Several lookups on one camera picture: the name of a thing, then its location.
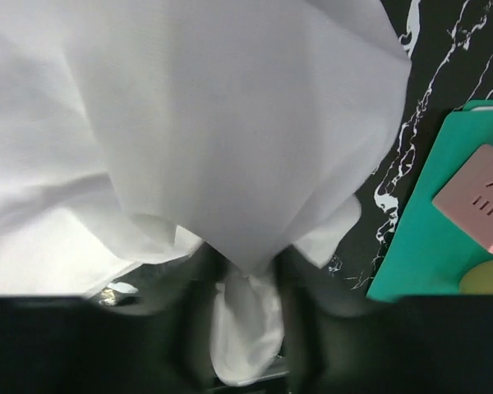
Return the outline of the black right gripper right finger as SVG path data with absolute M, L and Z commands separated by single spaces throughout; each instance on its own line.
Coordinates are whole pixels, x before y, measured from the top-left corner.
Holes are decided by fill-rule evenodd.
M 370 393 L 377 308 L 294 247 L 274 259 L 289 385 L 295 393 Z

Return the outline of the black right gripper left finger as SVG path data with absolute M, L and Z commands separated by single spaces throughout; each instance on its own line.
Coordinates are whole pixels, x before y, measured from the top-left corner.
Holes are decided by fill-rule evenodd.
M 203 244 L 108 311 L 122 338 L 113 345 L 108 393 L 208 393 L 210 326 L 224 257 Z

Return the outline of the white t shirt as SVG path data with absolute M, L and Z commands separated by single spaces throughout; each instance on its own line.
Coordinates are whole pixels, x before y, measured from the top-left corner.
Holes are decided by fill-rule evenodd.
M 410 69 L 378 1 L 0 1 L 0 296 L 209 244 L 211 362 L 253 383 L 283 341 L 270 261 L 328 263 Z

